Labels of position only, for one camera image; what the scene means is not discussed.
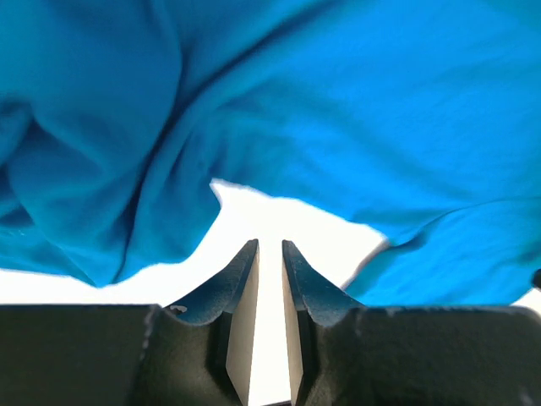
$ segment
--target blue cloth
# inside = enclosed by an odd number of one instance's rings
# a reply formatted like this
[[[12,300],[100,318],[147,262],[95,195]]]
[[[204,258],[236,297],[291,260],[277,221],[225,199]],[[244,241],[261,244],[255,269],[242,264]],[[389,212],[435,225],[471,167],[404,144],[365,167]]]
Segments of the blue cloth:
[[[0,2],[0,266],[97,287],[197,247],[212,178],[386,234],[369,305],[541,267],[538,0]]]

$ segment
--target black plastic part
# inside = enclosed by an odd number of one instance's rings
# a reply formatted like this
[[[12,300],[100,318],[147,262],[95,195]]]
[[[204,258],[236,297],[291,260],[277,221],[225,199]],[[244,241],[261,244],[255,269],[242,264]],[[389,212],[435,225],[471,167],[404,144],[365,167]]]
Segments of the black plastic part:
[[[0,306],[0,405],[247,405],[257,257],[249,241],[166,309]]]
[[[367,308],[282,248],[292,404],[541,405],[536,313]]]

